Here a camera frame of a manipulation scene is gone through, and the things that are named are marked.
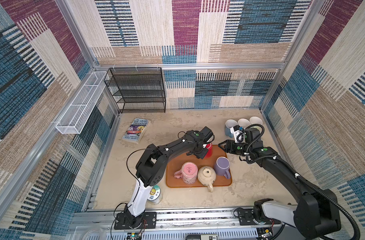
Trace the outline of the red mug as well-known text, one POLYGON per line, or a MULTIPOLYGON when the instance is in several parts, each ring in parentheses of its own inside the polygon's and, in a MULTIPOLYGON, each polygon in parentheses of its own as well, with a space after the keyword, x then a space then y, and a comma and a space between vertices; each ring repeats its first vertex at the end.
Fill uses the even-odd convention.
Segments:
POLYGON ((205 146, 205 148, 207 149, 207 153, 206 153, 204 158, 207 159, 207 158, 210 158, 212 156, 212 143, 207 144, 205 146))

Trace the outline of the blue dotted mug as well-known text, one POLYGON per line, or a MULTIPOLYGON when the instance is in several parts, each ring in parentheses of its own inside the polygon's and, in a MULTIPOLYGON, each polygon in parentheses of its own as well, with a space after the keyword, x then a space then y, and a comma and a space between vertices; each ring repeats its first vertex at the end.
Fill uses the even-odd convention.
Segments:
POLYGON ((227 120, 225 122, 225 127, 224 127, 224 132, 225 135, 229 138, 234 138, 233 133, 231 132, 231 130, 233 129, 233 127, 237 126, 237 121, 235 120, 227 120))

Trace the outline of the white mug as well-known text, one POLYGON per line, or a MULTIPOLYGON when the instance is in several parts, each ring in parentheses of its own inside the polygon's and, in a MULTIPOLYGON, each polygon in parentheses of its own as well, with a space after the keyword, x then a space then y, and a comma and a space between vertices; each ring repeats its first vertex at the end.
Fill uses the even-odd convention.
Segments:
POLYGON ((239 120, 237 121, 237 123, 238 123, 238 125, 239 125, 240 127, 242 127, 243 129, 246 129, 247 127, 249 127, 249 126, 251 125, 250 121, 249 121, 248 119, 244 119, 244 118, 239 119, 239 120))

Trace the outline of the light green mug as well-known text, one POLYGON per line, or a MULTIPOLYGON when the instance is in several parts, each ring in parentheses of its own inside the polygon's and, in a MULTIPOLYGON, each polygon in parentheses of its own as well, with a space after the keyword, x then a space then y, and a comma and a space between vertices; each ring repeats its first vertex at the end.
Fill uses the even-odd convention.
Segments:
POLYGON ((256 128, 260 131, 262 130, 262 128, 260 127, 260 125, 262 126, 262 124, 263 124, 262 119, 260 119, 259 117, 251 117, 249 119, 249 121, 250 121, 253 128, 256 128))

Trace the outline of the brown plastic tray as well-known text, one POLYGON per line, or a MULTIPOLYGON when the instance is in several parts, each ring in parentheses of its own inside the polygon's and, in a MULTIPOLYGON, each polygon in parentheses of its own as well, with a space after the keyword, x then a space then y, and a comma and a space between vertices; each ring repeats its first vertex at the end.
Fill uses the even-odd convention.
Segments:
POLYGON ((174 177, 174 173, 179 171, 182 167, 182 165, 186 162, 192 162, 197 165, 198 169, 200 169, 203 166, 209 166, 213 167, 216 163, 216 160, 220 157, 226 157, 227 153, 225 153, 223 150, 221 150, 217 145, 214 145, 212 147, 212 155, 210 158, 204 158, 204 159, 197 159, 196 156, 187 156, 186 154, 180 155, 176 157, 175 159, 171 160, 166 168, 166 185, 169 188, 198 188, 198 187, 204 187, 199 180, 196 180, 194 184, 187 185, 183 182, 181 179, 177 179, 174 177))

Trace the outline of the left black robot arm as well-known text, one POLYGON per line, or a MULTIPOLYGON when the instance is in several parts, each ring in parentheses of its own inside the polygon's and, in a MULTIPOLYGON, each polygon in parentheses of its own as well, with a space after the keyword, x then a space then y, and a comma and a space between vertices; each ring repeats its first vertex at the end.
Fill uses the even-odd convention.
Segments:
POLYGON ((168 163, 184 153, 191 153, 203 159, 208 152, 206 145, 214 140, 211 129, 204 127, 200 131, 190 130, 177 140, 166 145, 149 145, 144 149, 136 164, 136 186, 131 200, 124 207, 124 219, 132 228, 139 227, 143 220, 148 195, 153 186, 163 178, 168 163))

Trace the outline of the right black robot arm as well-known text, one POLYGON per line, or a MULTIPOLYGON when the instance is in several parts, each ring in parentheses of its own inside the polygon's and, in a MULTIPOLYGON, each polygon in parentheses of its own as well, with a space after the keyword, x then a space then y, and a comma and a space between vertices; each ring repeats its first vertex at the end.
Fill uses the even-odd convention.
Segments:
POLYGON ((336 195, 322 190, 308 180, 298 180, 299 174, 271 147, 265 147, 257 129, 246 129, 246 141, 226 140, 218 144, 224 152, 238 155, 240 161, 258 164, 271 173, 293 196, 297 206, 283 205, 266 198, 255 201, 253 219, 264 224, 270 219, 296 227, 302 236, 314 239, 341 229, 339 209, 331 203, 336 195))

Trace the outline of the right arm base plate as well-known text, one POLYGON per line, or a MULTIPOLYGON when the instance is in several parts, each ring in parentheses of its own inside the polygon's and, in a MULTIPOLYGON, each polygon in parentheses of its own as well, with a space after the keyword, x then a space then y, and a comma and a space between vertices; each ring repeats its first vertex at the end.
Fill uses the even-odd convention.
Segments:
POLYGON ((271 225, 269 219, 256 220, 253 208, 236 208, 233 213, 241 226, 271 225))

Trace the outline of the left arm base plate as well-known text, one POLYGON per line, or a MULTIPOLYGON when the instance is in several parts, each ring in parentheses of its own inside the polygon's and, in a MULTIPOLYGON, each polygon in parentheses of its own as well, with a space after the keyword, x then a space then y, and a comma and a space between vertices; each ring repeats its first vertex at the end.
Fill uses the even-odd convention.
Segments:
POLYGON ((156 220, 156 212, 144 212, 134 217, 129 211, 124 211, 116 215, 113 228, 114 230, 155 229, 156 220))

